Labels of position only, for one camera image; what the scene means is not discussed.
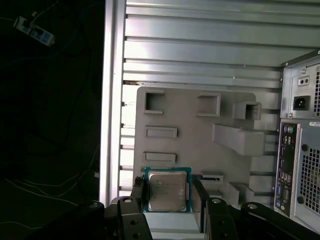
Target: rear i/o panel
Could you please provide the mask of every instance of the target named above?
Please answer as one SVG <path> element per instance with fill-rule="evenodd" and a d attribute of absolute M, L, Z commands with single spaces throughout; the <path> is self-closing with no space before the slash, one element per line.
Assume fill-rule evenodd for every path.
<path fill-rule="evenodd" d="M 297 128 L 296 123 L 282 122 L 280 125 L 275 207 L 288 217 L 290 217 Z"/>

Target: gray plastic bracket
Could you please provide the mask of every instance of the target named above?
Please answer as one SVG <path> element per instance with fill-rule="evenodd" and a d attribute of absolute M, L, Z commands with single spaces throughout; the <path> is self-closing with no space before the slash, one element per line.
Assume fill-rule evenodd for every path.
<path fill-rule="evenodd" d="M 212 141 L 228 147 L 242 156 L 263 156 L 266 136 L 264 132 L 212 124 Z"/>
<path fill-rule="evenodd" d="M 230 205 L 238 206 L 242 203 L 252 202 L 255 197 L 255 192 L 243 183 L 228 184 L 228 202 Z"/>
<path fill-rule="evenodd" d="M 232 118 L 243 120 L 261 119 L 261 102 L 243 101 L 233 104 Z"/>

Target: power socket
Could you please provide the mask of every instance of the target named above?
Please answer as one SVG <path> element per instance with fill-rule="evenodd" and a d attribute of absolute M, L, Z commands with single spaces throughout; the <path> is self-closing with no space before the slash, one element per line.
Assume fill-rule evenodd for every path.
<path fill-rule="evenodd" d="M 50 32 L 44 30 L 43 28 L 39 27 L 38 25 L 32 24 L 30 27 L 25 27 L 24 22 L 26 19 L 22 16 L 19 16 L 14 24 L 13 27 L 20 30 L 21 32 L 27 34 L 31 38 L 39 41 L 40 43 L 50 47 L 52 44 L 55 43 L 55 36 Z M 35 29 L 42 30 L 41 34 L 39 34 Z"/>

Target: white cable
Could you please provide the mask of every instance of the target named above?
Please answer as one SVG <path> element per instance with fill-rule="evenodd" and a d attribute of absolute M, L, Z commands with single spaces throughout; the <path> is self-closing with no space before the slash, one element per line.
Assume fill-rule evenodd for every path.
<path fill-rule="evenodd" d="M 23 184 L 23 185 L 26 185 L 26 186 L 29 186 L 29 187 L 38 189 L 38 190 L 39 190 L 40 192 L 42 192 L 44 195 L 49 196 L 49 197 L 61 197 L 61 196 L 65 195 L 65 194 L 67 194 L 68 192 L 70 192 L 70 191 L 77 185 L 77 182 L 75 182 L 75 183 L 74 183 L 68 190 L 66 190 L 65 192 L 63 192 L 63 193 L 61 193 L 61 194 L 59 194 L 59 195 L 50 195 L 50 194 L 42 191 L 42 190 L 41 190 L 39 187 L 37 187 L 37 186 L 33 186 L 33 185 L 27 184 L 27 183 L 25 183 L 25 182 L 19 181 L 19 180 L 17 180 L 17 182 L 19 182 L 19 183 L 21 183 L 21 184 Z"/>
<path fill-rule="evenodd" d="M 27 225 L 24 225 L 20 222 L 16 222 L 16 221 L 4 221 L 4 222 L 0 222 L 0 225 L 1 224 L 17 224 L 17 225 L 20 225 L 26 229 L 30 229 L 30 230 L 36 230 L 36 229 L 41 229 L 42 226 L 37 226 L 37 227 L 30 227 L 30 226 L 27 226 Z"/>
<path fill-rule="evenodd" d="M 46 11 L 50 10 L 51 8 L 53 8 L 57 3 L 59 2 L 59 0 L 55 1 L 54 4 L 52 4 L 51 6 L 49 6 L 47 9 L 43 10 L 42 12 L 38 13 L 35 18 L 32 20 L 32 22 L 30 23 L 31 25 L 36 21 L 37 18 L 39 18 L 42 14 L 44 14 Z"/>
<path fill-rule="evenodd" d="M 73 177 L 70 177 L 68 180 L 64 181 L 63 183 L 61 184 L 58 184 L 58 185 L 54 185 L 54 184 L 43 184 L 43 183 L 36 183 L 36 182 L 33 182 L 33 181 L 29 181 L 29 180 L 26 180 L 24 179 L 25 182 L 27 183 L 30 183 L 30 184 L 33 184 L 33 185 L 37 185 L 37 186 L 46 186 L 46 187 L 61 187 L 63 186 L 64 184 L 66 184 L 67 182 L 71 181 L 72 179 L 78 177 L 79 174 L 77 175 L 74 175 Z"/>
<path fill-rule="evenodd" d="M 10 22 L 15 22 L 16 21 L 14 19 L 6 18 L 6 17 L 0 17 L 0 20 L 7 20 L 7 21 L 10 21 Z"/>
<path fill-rule="evenodd" d="M 12 184 L 12 185 L 15 186 L 16 188 L 21 189 L 21 190 L 23 190 L 23 191 L 25 191 L 25 192 L 31 193 L 31 194 L 33 194 L 33 195 L 36 195 L 36 196 L 39 196 L 39 197 L 43 197 L 43 198 L 47 198 L 47 199 L 58 200 L 58 201 L 62 201 L 62 202 L 66 202 L 66 203 L 69 203 L 69 204 L 78 206 L 78 204 L 75 204 L 75 203 L 72 202 L 72 201 L 68 201 L 68 200 L 64 200 L 64 199 L 60 199 L 60 198 L 56 198 L 56 197 L 52 197 L 52 196 L 44 196 L 44 195 L 35 193 L 35 192 L 33 192 L 33 191 L 29 191 L 29 190 L 27 190 L 27 189 L 24 189 L 23 187 L 20 187 L 20 186 L 16 185 L 15 183 L 13 183 L 12 181 L 10 181 L 10 180 L 8 180 L 8 179 L 6 179 L 6 178 L 5 178 L 4 180 L 6 180 L 8 183 Z"/>
<path fill-rule="evenodd" d="M 99 146 L 100 146 L 100 144 L 98 144 L 98 146 L 97 146 L 97 147 L 95 148 L 95 150 L 94 150 L 94 153 L 93 153 L 93 156 L 92 156 L 92 159 L 91 159 L 91 162 L 90 162 L 90 164 L 89 164 L 88 169 L 91 168 L 92 164 L 93 164 L 94 161 L 95 161 L 95 156 L 96 156 L 96 154 L 97 154 L 97 151 L 98 151 L 98 149 L 99 149 Z M 29 181 L 29 180 L 26 180 L 26 179 L 24 179 L 24 181 L 27 182 L 27 183 L 29 183 L 29 184 L 33 184 L 33 185 L 37 185 L 37 186 L 61 187 L 61 186 L 63 186 L 64 184 L 66 184 L 67 182 L 71 181 L 72 179 L 78 177 L 79 175 L 80 175 L 80 174 L 74 175 L 73 177 L 69 178 L 68 180 L 66 180 L 66 181 L 64 181 L 63 183 L 58 184 L 58 185 L 36 183 L 36 182 L 32 182 L 32 181 Z"/>

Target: cable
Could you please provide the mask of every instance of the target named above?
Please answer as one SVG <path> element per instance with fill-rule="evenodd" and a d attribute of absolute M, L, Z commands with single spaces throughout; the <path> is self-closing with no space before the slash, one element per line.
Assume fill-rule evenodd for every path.
<path fill-rule="evenodd" d="M 100 146 L 100 144 L 98 144 L 98 146 L 95 148 L 94 153 L 93 153 L 93 156 L 92 156 L 91 161 L 90 161 L 90 164 L 89 164 L 89 167 L 85 170 L 85 172 L 87 172 L 87 171 L 93 171 L 93 170 L 90 169 L 90 168 L 91 168 L 92 164 L 94 163 L 94 160 L 95 160 L 97 151 L 98 151 L 98 149 L 99 149 L 99 146 Z M 19 182 L 19 183 L 21 183 L 21 184 L 23 184 L 23 185 L 32 187 L 32 188 L 36 188 L 36 189 L 38 189 L 41 193 L 45 194 L 45 195 L 48 196 L 48 197 L 61 197 L 61 196 L 65 195 L 66 193 L 68 193 L 69 191 L 71 191 L 77 184 L 79 184 L 79 181 L 80 181 L 80 179 L 84 176 L 84 173 L 85 173 L 85 172 L 81 172 L 80 174 L 74 175 L 73 177 L 69 178 L 68 180 L 66 180 L 65 182 L 63 182 L 63 183 L 61 183 L 61 184 L 59 184 L 59 185 L 50 185 L 50 184 L 35 183 L 35 182 L 28 181 L 28 180 L 24 179 L 25 182 L 30 183 L 30 184 L 34 184 L 34 185 L 38 185 L 38 186 L 61 187 L 61 186 L 63 186 L 65 183 L 67 183 L 67 182 L 69 182 L 70 180 L 72 180 L 72 179 L 74 179 L 74 178 L 76 178 L 76 177 L 79 176 L 79 178 L 77 179 L 77 181 L 76 181 L 68 190 L 66 190 L 64 193 L 62 193 L 62 194 L 60 194 L 60 195 L 49 195 L 48 193 L 42 191 L 42 190 L 41 190 L 39 187 L 37 187 L 37 186 L 30 185 L 30 184 L 27 184 L 27 183 L 22 182 L 22 181 L 19 181 L 19 180 L 17 180 L 17 182 Z"/>
<path fill-rule="evenodd" d="M 79 174 L 74 175 L 73 177 L 70 177 L 68 180 L 64 181 L 63 183 L 61 183 L 61 184 L 57 184 L 57 185 L 36 183 L 36 182 L 29 181 L 29 180 L 26 180 L 26 179 L 24 179 L 24 181 L 25 181 L 25 182 L 27 182 L 27 183 L 33 184 L 33 185 L 37 185 L 37 186 L 61 187 L 61 186 L 63 186 L 64 184 L 66 184 L 67 182 L 69 182 L 69 181 L 71 181 L 72 179 L 76 178 L 77 176 L 79 176 Z"/>
<path fill-rule="evenodd" d="M 69 204 L 72 204 L 72 205 L 75 205 L 75 206 L 78 206 L 78 204 L 75 204 L 74 202 L 72 201 L 68 201 L 68 200 L 65 200 L 65 199 L 60 199 L 60 198 L 56 198 L 56 197 L 52 197 L 52 196 L 44 196 L 44 195 L 41 195 L 41 194 L 38 194 L 38 193 L 35 193 L 33 191 L 29 191 L 27 189 L 24 189 L 23 187 L 20 187 L 18 185 L 16 185 L 15 183 L 13 183 L 12 181 L 8 180 L 8 179 L 4 179 L 6 180 L 8 183 L 12 184 L 13 186 L 15 186 L 16 188 L 20 189 L 20 190 L 23 190 L 25 192 L 28 192 L 28 193 L 31 193 L 33 195 L 36 195 L 36 196 L 39 196 L 39 197 L 43 197 L 43 198 L 47 198 L 47 199 L 53 199 L 53 200 L 58 200 L 58 201 L 62 201 L 62 202 L 66 202 L 66 203 L 69 203 Z"/>
<path fill-rule="evenodd" d="M 60 8 L 60 4 L 61 3 L 59 2 L 59 4 L 57 5 L 57 8 L 62 10 L 64 15 L 59 16 L 59 18 L 62 18 L 62 17 L 63 18 L 67 18 L 67 17 L 69 17 L 70 13 L 72 12 L 71 8 L 70 8 L 70 10 L 68 12 L 64 12 L 64 9 Z M 47 24 L 48 24 L 49 32 L 51 32 L 51 33 L 54 32 L 53 26 L 52 26 L 52 23 L 51 23 L 52 22 L 52 17 L 53 17 L 52 16 L 52 9 L 50 9 L 50 11 L 48 12 L 48 23 Z M 59 45 L 59 43 L 57 41 L 55 41 L 53 47 L 58 49 L 59 51 L 61 51 L 61 49 L 62 49 L 62 47 Z M 66 50 L 64 50 L 64 51 L 61 52 L 61 55 L 64 56 L 64 57 L 67 57 L 67 58 L 77 58 L 77 57 L 82 56 L 85 53 L 86 49 L 87 49 L 87 46 L 86 46 L 86 43 L 84 43 L 83 48 L 79 52 L 67 52 Z"/>
<path fill-rule="evenodd" d="M 30 230 L 37 230 L 37 229 L 41 229 L 42 226 L 37 226 L 37 227 L 30 227 L 30 226 L 27 226 L 27 225 L 24 225 L 20 222 L 16 222 L 16 221 L 4 221 L 4 222 L 0 222 L 0 225 L 2 224 L 17 224 L 17 225 L 20 225 L 26 229 L 30 229 Z"/>
<path fill-rule="evenodd" d="M 44 14 L 45 12 L 49 11 L 50 9 L 52 9 L 60 0 L 57 0 L 54 2 L 54 4 L 52 4 L 51 6 L 49 6 L 47 9 L 43 10 L 40 13 L 37 13 L 34 17 L 34 19 L 31 21 L 30 25 L 32 25 L 42 14 Z"/>
<path fill-rule="evenodd" d="M 7 20 L 7 21 L 10 21 L 10 22 L 15 22 L 16 21 L 14 19 L 6 18 L 6 17 L 0 17 L 0 20 Z"/>
<path fill-rule="evenodd" d="M 98 149 L 99 149 L 99 146 L 100 146 L 100 144 L 98 144 L 98 146 L 96 147 L 96 149 L 95 149 L 95 151 L 94 151 L 94 153 L 93 153 L 93 156 L 92 156 L 91 162 L 90 162 L 90 164 L 89 164 L 89 167 L 86 168 L 86 169 L 84 169 L 84 170 L 79 174 L 79 176 L 78 176 L 78 178 L 77 178 L 77 180 L 76 180 L 77 187 L 78 187 L 79 191 L 82 193 L 84 199 L 86 199 L 85 195 L 95 195 L 95 193 L 88 193 L 88 192 L 84 191 L 84 190 L 82 189 L 82 185 L 81 185 L 80 180 L 81 180 L 81 178 L 83 177 L 83 175 L 84 175 L 87 171 L 90 171 L 90 170 L 91 170 L 90 168 L 91 168 L 92 164 L 94 163 L 94 160 L 95 160 L 97 151 L 98 151 Z"/>
<path fill-rule="evenodd" d="M 20 22 L 20 16 L 18 16 L 18 19 L 16 20 L 16 22 L 14 24 L 14 28 L 17 28 L 19 22 Z"/>
<path fill-rule="evenodd" d="M 82 19 L 82 18 L 84 17 L 84 15 L 86 14 L 86 12 L 87 12 L 90 8 L 95 7 L 95 6 L 97 6 L 97 5 L 100 5 L 100 4 L 103 4 L 103 5 L 104 5 L 105 3 L 99 1 L 99 2 L 93 3 L 93 4 L 89 5 L 88 7 L 86 7 L 86 8 L 82 11 L 82 13 L 81 13 L 81 15 L 80 15 L 80 19 Z M 57 57 L 61 52 L 63 52 L 63 51 L 73 42 L 73 40 L 74 40 L 75 37 L 77 36 L 78 32 L 79 32 L 78 29 L 75 29 L 75 30 L 73 31 L 73 33 L 72 33 L 69 41 L 67 42 L 67 44 L 66 44 L 60 51 L 57 51 L 57 52 L 55 52 L 55 53 L 53 53 L 53 54 L 51 54 L 51 55 L 49 55 L 49 56 L 23 57 L 23 58 L 19 58 L 19 59 L 17 59 L 17 60 L 13 60 L 12 62 L 10 62 L 10 63 L 7 65 L 7 67 L 8 67 L 8 66 L 11 66 L 11 65 L 13 65 L 13 64 L 17 64 L 17 63 L 22 62 L 22 61 L 53 59 L 53 58 Z"/>
<path fill-rule="evenodd" d="M 61 194 L 59 194 L 59 195 L 50 195 L 50 194 L 42 191 L 42 190 L 41 190 L 39 187 L 37 187 L 37 186 L 33 186 L 33 185 L 27 184 L 27 183 L 25 183 L 25 182 L 23 182 L 23 181 L 19 181 L 19 180 L 17 180 L 17 182 L 18 182 L 18 183 L 21 183 L 21 184 L 23 184 L 23 185 L 26 185 L 26 186 L 29 186 L 29 187 L 38 189 L 38 191 L 40 191 L 40 192 L 43 193 L 44 195 L 49 196 L 49 197 L 55 197 L 55 198 L 62 197 L 63 195 L 66 195 L 68 192 L 70 192 L 70 191 L 77 185 L 77 182 L 75 182 L 75 183 L 74 183 L 70 188 L 68 188 L 68 190 L 66 190 L 65 192 L 63 192 L 63 193 L 61 193 Z"/>
<path fill-rule="evenodd" d="M 80 15 L 80 19 L 82 19 L 83 16 L 84 16 L 84 14 L 82 13 Z M 65 134 L 65 137 L 64 137 L 64 144 L 65 145 L 67 144 L 69 136 L 70 136 L 71 122 L 72 122 L 72 118 L 73 118 L 74 112 L 76 110 L 78 101 L 79 101 L 79 99 L 80 99 L 80 97 L 81 97 L 81 95 L 82 95 L 82 93 L 83 93 L 83 91 L 84 91 L 84 89 L 86 87 L 86 84 L 87 84 L 87 82 L 89 80 L 90 69 L 91 69 L 91 48 L 90 48 L 89 39 L 87 37 L 86 31 L 85 31 L 82 23 L 80 22 L 80 20 L 77 17 L 76 17 L 76 20 L 75 20 L 75 24 L 78 25 L 78 29 L 83 34 L 83 37 L 84 37 L 84 42 L 85 42 L 86 48 L 88 50 L 88 66 L 87 66 L 85 79 L 84 79 L 84 82 L 82 84 L 82 87 L 80 88 L 80 91 L 78 92 L 78 94 L 77 94 L 77 96 L 75 98 L 75 101 L 73 102 L 73 105 L 71 107 L 71 111 L 69 113 L 69 117 L 68 117 L 68 121 L 67 121 L 67 127 L 66 127 L 66 134 Z"/>

